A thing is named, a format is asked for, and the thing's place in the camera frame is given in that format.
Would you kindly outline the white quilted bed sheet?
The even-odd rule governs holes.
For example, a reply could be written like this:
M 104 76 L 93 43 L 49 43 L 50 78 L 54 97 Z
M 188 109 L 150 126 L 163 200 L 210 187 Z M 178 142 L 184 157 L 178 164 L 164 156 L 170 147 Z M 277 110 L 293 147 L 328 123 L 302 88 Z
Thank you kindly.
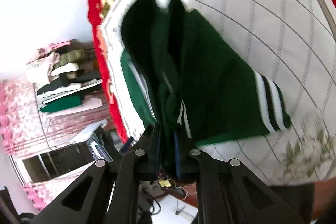
M 102 23 L 122 116 L 145 126 L 121 68 L 121 23 L 136 0 L 116 0 Z M 170 0 L 155 0 L 165 8 Z M 252 69 L 281 90 L 285 131 L 197 146 L 219 160 L 242 161 L 271 185 L 335 178 L 335 6 L 331 0 L 181 0 L 197 10 Z

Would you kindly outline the pile of folded clothes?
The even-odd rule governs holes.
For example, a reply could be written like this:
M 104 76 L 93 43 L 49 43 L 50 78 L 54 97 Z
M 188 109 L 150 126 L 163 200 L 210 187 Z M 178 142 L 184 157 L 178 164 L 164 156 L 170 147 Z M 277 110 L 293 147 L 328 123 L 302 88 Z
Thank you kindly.
M 38 49 L 26 70 L 39 108 L 69 96 L 95 92 L 102 83 L 93 45 L 78 40 Z

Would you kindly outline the red floral blanket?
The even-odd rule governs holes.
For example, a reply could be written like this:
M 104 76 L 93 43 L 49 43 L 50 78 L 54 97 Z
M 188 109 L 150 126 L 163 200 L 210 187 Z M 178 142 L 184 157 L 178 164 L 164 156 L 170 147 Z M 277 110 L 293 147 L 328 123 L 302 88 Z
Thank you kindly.
M 133 137 L 139 139 L 143 126 L 138 126 L 132 129 L 127 125 L 126 120 L 122 116 L 122 107 L 120 99 L 117 96 L 117 89 L 109 52 L 112 47 L 105 41 L 102 31 L 102 23 L 108 12 L 112 10 L 112 6 L 116 4 L 116 0 L 88 0 L 88 20 L 92 25 L 93 44 L 99 66 L 99 71 L 102 77 L 102 88 L 108 101 L 110 114 L 116 126 L 117 133 L 123 142 Z

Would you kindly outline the folded green garment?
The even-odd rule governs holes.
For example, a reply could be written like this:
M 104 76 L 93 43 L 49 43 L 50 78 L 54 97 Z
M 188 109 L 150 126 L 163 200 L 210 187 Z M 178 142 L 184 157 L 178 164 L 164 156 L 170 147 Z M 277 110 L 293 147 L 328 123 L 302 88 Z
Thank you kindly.
M 84 100 L 83 95 L 70 95 L 46 104 L 39 110 L 42 113 L 54 113 L 62 110 L 68 110 L 73 107 L 81 106 Z

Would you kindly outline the white cloth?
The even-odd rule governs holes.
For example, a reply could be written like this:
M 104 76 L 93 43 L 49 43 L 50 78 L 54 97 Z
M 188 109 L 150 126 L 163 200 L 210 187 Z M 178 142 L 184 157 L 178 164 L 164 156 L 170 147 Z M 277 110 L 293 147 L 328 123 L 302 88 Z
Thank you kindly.
M 100 120 L 94 123 L 89 124 L 86 126 L 81 132 L 79 132 L 76 136 L 70 139 L 70 144 L 77 144 L 87 141 L 92 134 L 98 129 L 99 127 L 104 128 L 108 124 L 106 119 Z

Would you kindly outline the green cream varsity jacket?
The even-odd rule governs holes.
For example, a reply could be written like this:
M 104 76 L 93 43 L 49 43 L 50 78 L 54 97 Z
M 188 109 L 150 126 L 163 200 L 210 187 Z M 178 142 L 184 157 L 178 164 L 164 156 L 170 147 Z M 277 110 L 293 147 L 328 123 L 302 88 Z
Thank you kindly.
M 136 0 L 121 23 L 121 68 L 145 126 L 161 129 L 161 163 L 173 176 L 197 146 L 285 131 L 280 88 L 252 69 L 195 9 Z

